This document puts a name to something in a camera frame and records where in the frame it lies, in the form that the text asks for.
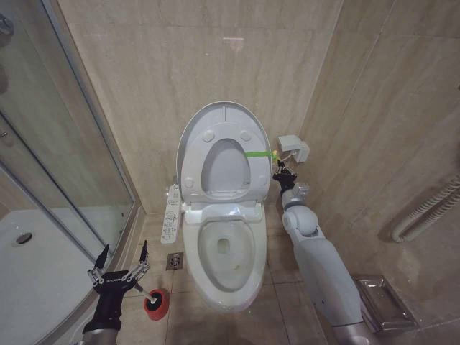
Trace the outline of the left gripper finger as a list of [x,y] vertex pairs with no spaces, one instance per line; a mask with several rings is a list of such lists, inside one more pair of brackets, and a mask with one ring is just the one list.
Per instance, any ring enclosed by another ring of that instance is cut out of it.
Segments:
[[142,245],[142,251],[139,257],[139,263],[122,276],[121,281],[129,288],[133,288],[143,278],[150,268],[148,263],[147,241]]
[[102,278],[104,274],[104,265],[109,253],[109,244],[107,244],[103,251],[98,255],[96,258],[96,263],[92,269],[87,271],[90,281],[92,282],[93,286],[101,285],[104,283],[104,279]]

